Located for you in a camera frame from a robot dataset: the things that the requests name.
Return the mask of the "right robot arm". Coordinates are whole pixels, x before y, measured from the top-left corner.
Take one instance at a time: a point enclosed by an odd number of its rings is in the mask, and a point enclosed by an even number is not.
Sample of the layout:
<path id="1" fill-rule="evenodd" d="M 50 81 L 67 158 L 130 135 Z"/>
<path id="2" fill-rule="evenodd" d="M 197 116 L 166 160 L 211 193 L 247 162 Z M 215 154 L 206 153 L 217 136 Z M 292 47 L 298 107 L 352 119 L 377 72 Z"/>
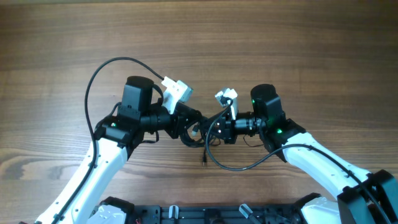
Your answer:
<path id="1" fill-rule="evenodd" d="M 295 204 L 303 223 L 397 223 L 397 180 L 386 170 L 372 173 L 340 158 L 303 127 L 286 118 L 275 87 L 261 84 L 251 90 L 253 111 L 239 113 L 238 94 L 225 88 L 215 98 L 223 111 L 211 122 L 207 136 L 231 144 L 240 134 L 258 134 L 268 155 L 299 168 L 330 195 L 310 194 Z"/>

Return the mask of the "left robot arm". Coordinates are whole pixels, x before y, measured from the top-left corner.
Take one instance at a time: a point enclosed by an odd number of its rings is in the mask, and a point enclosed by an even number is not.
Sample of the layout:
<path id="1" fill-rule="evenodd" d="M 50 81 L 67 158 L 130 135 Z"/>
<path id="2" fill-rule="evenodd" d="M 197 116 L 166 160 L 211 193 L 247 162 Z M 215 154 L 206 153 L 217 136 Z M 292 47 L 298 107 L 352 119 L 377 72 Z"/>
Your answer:
<path id="1" fill-rule="evenodd" d="M 90 150 L 66 187 L 36 223 L 127 223 L 134 205 L 114 197 L 100 201 L 114 175 L 125 165 L 145 133 L 166 131 L 180 136 L 198 113 L 185 106 L 193 90 L 183 81 L 165 77 L 160 88 L 146 77 L 127 78 L 123 97 L 114 111 L 101 120 Z M 156 103 L 152 92 L 160 93 Z"/>

